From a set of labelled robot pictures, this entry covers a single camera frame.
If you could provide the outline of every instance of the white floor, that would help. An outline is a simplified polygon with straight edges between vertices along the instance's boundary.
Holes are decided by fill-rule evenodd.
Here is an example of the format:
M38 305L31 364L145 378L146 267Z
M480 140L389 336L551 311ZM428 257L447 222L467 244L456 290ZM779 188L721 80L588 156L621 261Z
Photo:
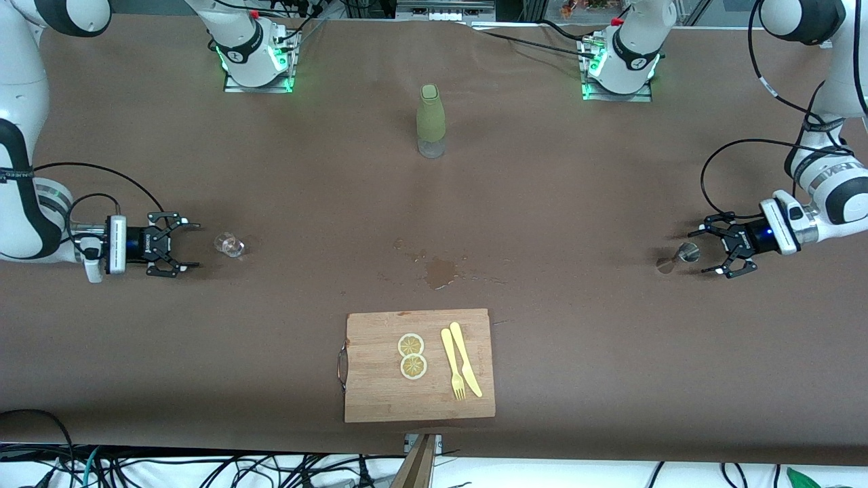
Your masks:
M329 465L356 456L335 455L319 465ZM281 456L282 467L293 467L300 456ZM240 466L252 463L242 462ZM368 462L374 478L394 474L400 459L381 459ZM571 487L571 488L647 488L654 462L628 461L555 461L497 458L441 458L434 470L431 488L451 488L470 482L468 488L510 487ZM142 488L196 488L218 464L157 465L138 463L124 469L125 475ZM357 465L347 465L353 469ZM868 488L868 467L789 466L812 477L822 487L848 486ZM730 478L742 488L738 472L729 466ZM772 465L742 465L748 488L773 488ZM781 472L779 487L790 488L786 468ZM50 468L38 463L0 463L0 488L21 488L35 485ZM277 485L276 473L272 475ZM236 473L230 466L212 484L213 488L228 488ZM318 475L312 479L317 487L339 485L341 481L358 480L351 472ZM271 488L272 481L262 476L246 476L238 488ZM54 476L50 488L67 488L66 474ZM729 488L715 463L666 463L654 488Z

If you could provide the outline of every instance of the cutting board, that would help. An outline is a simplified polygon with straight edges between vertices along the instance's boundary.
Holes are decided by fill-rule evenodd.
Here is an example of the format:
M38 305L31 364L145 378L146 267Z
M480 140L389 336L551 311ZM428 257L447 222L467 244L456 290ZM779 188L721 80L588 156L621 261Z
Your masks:
M440 331L461 324L467 355L483 396L465 384L466 399L452 393L449 360ZM398 341L406 333L422 337L428 370L422 378L401 374ZM474 419L494 417L494 372L488 310L422 310L351 313L346 320L346 391L344 421ZM463 362L455 348L460 370Z

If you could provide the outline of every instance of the black band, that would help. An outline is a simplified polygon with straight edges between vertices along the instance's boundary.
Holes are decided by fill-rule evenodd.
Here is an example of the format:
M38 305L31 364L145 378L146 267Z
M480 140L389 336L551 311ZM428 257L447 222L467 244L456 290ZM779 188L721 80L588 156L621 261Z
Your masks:
M17 169L0 168L0 184L9 180L32 180L33 171L18 171Z
M235 64L243 64L247 62L247 58L257 49L260 48L262 44L263 34L262 34L262 25L254 20L252 20L253 25L256 26L256 31L253 33L253 37L247 40L246 43L243 43L240 46L235 47L227 47L221 43L218 43L216 40L214 43L217 45L217 49L223 53L223 57L225 57L228 61Z
M0 119L0 147L6 148L12 162L12 170L19 175L33 174L33 167L27 158L27 144L24 134L14 123ZM39 208L39 200L33 188L33 176L16 178L12 183L18 186L18 196L21 199L21 207L24 216L33 230L39 234L43 242L43 248L36 254L27 257L9 256L19 260L36 260L51 256L60 247L61 229L50 221Z
M612 35L612 45L615 46L615 53L624 60L624 64L627 65L627 69L630 71L642 71L657 57L657 53L660 52L658 49L653 53L639 54L630 50L621 41L621 29L616 30Z
M793 148L791 151L791 154L794 154L793 151L795 151L795 150L796 150L796 148ZM838 150L838 148L835 148L833 146L826 146L825 148L822 148L820 151L835 151L835 150ZM805 173L805 170L808 169L809 166L811 166L815 161L817 161L821 157L830 155L827 152L820 152L820 151L814 151L814 152L810 153L805 159L803 159L799 163L799 165L796 167L796 170L792 172L792 175L790 175L790 177L792 177L798 183L799 180L802 178L802 173ZM789 155L787 156L787 159L792 161L792 158Z
M860 176L845 181L835 187L825 199L825 211L829 215L829 222L839 225L844 224L844 206L856 195L868 193L868 176Z
M66 0L33 0L36 6L36 11L42 16L46 24L51 29L66 34L67 36L75 37L96 37L105 32L111 23L111 11L108 13L108 22L99 30L84 30L79 27L72 18L69 17L69 11L66 7Z
M838 32L844 23L846 10L841 0L799 0L802 8L802 18L796 29L789 34L777 36L785 41L798 41L808 46L824 43ZM762 20L762 9L759 9L759 21Z
M805 117L802 120L802 128L808 132L830 132L830 131L837 129L837 128L841 127L842 125L844 125L844 120L845 119L841 118L841 119L835 119L831 122L820 124L820 123L810 123L810 122L808 122L808 118Z

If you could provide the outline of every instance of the plastic knife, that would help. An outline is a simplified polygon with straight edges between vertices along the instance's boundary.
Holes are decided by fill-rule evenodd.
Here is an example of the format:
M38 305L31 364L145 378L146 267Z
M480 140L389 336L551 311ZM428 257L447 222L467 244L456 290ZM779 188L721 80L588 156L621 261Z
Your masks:
M458 351L461 353L461 374L464 376L464 379L467 381L467 386L473 390L473 393L478 397L483 396L483 391L479 388L479 383L477 383L477 377L473 374L473 368L470 367L470 360L467 359L467 348L464 347L464 336L461 334L461 326L458 325L458 322L452 322L449 324L449 330L452 332L452 339L455 340L455 343L458 345Z

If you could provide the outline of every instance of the bottle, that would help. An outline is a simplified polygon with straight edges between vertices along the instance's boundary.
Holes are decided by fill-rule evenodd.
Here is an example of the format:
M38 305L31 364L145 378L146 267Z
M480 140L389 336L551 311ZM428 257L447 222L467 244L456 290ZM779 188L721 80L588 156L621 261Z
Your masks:
M419 153L431 159L443 155L446 150L446 113L435 85L424 85L419 92L416 133Z

